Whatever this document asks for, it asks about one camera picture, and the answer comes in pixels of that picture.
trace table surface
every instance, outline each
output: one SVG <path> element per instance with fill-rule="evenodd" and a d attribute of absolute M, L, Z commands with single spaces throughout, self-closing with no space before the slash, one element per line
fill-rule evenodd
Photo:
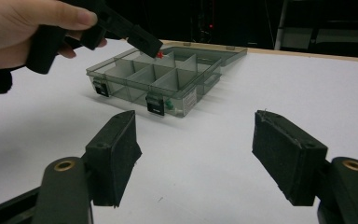
<path fill-rule="evenodd" d="M 93 207 L 95 223 L 318 223 L 318 200 L 293 207 L 252 154 L 255 111 L 290 119 L 329 147 L 329 161 L 358 160 L 357 61 L 249 50 L 180 119 L 93 90 L 86 68 L 131 48 L 109 40 L 58 56 L 46 76 L 13 72 L 0 95 L 0 203 L 38 187 L 46 166 L 81 156 L 112 116 L 134 109 L 143 156 L 120 207 Z"/>

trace clear plastic organizer box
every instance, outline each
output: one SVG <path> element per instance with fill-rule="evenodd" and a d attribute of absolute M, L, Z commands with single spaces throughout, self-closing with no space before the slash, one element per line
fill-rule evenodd
<path fill-rule="evenodd" d="M 221 67 L 246 48 L 172 42 L 153 59 L 138 49 L 87 69 L 97 93 L 144 105 L 147 110 L 184 117 L 220 79 Z"/>

